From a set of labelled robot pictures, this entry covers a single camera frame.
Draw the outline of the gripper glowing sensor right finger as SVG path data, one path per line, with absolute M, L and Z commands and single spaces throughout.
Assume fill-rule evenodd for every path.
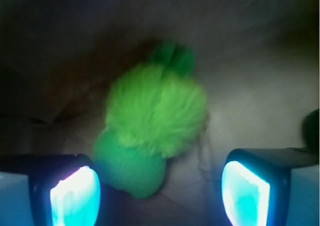
M 302 148 L 235 149 L 221 193 L 232 225 L 319 225 L 319 155 Z

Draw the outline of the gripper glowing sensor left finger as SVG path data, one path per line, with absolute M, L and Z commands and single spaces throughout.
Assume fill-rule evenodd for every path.
M 2 155 L 1 225 L 94 225 L 100 180 L 84 154 Z

